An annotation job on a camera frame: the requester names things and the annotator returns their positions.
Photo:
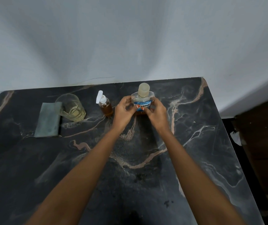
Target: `hand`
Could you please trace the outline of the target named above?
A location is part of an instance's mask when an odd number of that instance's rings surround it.
[[[121,99],[119,104],[115,108],[115,114],[113,119],[112,128],[116,129],[120,133],[122,133],[131,120],[131,117],[137,110],[137,106],[131,107],[129,110],[126,110],[126,107],[128,107],[132,103],[131,96],[125,96]]]
[[[162,134],[164,131],[170,131],[165,106],[159,99],[153,97],[153,100],[156,107],[155,109],[148,109],[146,107],[143,107],[142,109],[147,116],[149,116],[152,125],[159,134]]]

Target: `bottle cap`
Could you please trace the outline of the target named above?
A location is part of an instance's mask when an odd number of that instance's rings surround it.
[[[150,86],[147,83],[141,83],[138,88],[138,94],[140,97],[146,97],[149,95]]]
[[[106,96],[103,95],[103,91],[99,91],[98,95],[97,95],[97,100],[96,103],[106,103],[107,99]]]

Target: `white wall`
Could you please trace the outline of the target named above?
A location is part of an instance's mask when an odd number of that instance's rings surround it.
[[[224,117],[268,100],[268,0],[0,0],[0,32],[0,91],[203,76]]]

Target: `clear drinking glass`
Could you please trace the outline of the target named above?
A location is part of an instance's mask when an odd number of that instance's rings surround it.
[[[56,102],[62,102],[59,114],[71,121],[81,121],[86,115],[79,98],[73,94],[61,95]]]

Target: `mouthwash bottle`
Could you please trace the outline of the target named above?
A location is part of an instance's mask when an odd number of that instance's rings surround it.
[[[150,108],[152,97],[154,97],[154,93],[150,91],[150,86],[147,83],[141,83],[138,88],[138,92],[133,93],[132,102],[134,105],[139,105],[140,107],[137,109],[135,114],[145,114],[145,112],[141,109],[142,107]]]

